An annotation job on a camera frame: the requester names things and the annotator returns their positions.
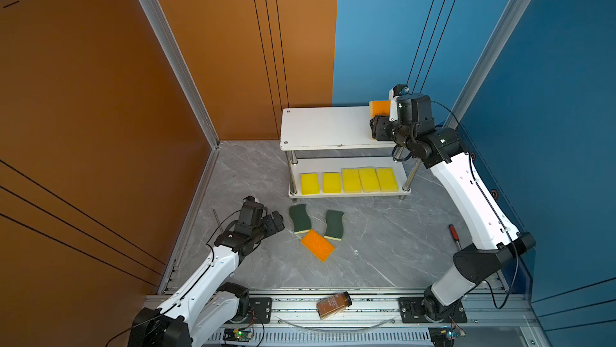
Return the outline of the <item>orange sponge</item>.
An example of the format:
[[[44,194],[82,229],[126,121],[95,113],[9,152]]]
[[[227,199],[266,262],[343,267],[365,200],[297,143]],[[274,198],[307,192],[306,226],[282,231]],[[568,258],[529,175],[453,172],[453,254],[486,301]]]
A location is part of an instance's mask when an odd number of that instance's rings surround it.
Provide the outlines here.
[[[314,230],[310,230],[303,236],[301,244],[322,263],[325,263],[335,251],[335,246]]]
[[[370,101],[369,103],[371,118],[376,116],[390,117],[391,114],[391,102],[389,100],[384,101]]]

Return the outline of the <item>yellow sponge stack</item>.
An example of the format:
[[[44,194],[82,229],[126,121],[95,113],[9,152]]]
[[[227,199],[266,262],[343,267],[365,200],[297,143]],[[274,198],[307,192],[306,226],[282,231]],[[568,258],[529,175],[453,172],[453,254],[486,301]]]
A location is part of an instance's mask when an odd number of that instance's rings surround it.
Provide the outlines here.
[[[322,174],[322,191],[325,194],[342,192],[341,174],[339,172],[324,172]]]

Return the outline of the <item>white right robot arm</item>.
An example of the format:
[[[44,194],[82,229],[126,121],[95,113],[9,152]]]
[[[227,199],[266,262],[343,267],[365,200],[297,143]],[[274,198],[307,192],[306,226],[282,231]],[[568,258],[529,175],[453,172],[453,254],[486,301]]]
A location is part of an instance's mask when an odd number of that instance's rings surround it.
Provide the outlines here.
[[[535,247],[532,234],[521,232],[499,208],[477,173],[468,146],[458,131],[438,127],[428,95],[394,87],[389,113],[372,117],[372,138],[393,142],[418,159],[441,182],[471,234],[469,246],[453,256],[453,266],[426,288],[421,308],[427,321],[451,321],[462,297]]]

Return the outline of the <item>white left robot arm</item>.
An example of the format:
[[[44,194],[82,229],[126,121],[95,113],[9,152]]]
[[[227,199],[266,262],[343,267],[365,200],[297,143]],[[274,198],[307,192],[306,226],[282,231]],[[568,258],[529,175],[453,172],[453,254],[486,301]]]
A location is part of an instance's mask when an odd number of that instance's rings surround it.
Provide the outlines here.
[[[227,227],[205,261],[174,294],[155,309],[142,309],[129,330],[129,346],[202,346],[225,323],[252,321],[250,290],[227,281],[261,244],[285,229],[283,216],[253,196],[225,220]]]

